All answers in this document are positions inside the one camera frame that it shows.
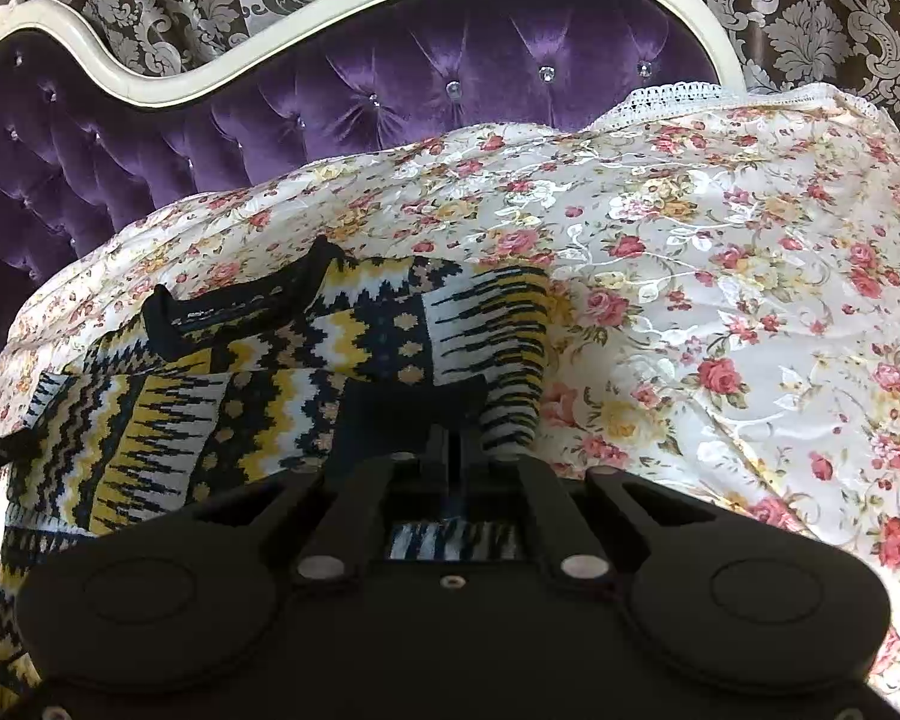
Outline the yellow black patterned knit sweater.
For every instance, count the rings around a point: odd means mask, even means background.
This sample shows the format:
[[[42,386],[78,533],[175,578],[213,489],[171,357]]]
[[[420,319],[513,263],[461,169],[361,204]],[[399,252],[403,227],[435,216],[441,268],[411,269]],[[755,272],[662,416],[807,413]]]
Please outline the yellow black patterned knit sweater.
[[[354,259],[317,239],[267,277],[141,310],[38,381],[4,466],[0,689],[38,679],[16,622],[27,574],[75,544],[282,472],[344,475],[476,427],[488,454],[532,444],[549,281],[528,265]]]

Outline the floral white bedspread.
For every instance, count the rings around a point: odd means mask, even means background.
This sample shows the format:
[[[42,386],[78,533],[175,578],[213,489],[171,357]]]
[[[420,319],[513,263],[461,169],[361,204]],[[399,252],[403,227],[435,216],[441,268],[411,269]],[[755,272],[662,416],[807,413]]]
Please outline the floral white bedspread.
[[[354,259],[549,281],[529,455],[611,562],[520,567],[458,493],[361,575],[297,557],[344,475],[282,472],[82,541],[23,579],[37,682],[0,718],[215,718],[326,681],[308,717],[900,718],[900,132],[827,85],[634,94],[596,121],[471,125],[176,200],[30,298],[0,436],[38,381],[141,310]],[[7,515],[0,472],[0,556]]]

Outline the purple tufted headboard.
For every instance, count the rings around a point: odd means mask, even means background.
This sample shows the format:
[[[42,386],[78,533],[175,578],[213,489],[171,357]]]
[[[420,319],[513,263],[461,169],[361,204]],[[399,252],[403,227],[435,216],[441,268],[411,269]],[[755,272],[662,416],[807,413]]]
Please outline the purple tufted headboard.
[[[481,122],[574,130],[636,89],[741,89],[702,0],[317,0],[198,70],[0,7],[0,351],[23,303],[161,206]]]

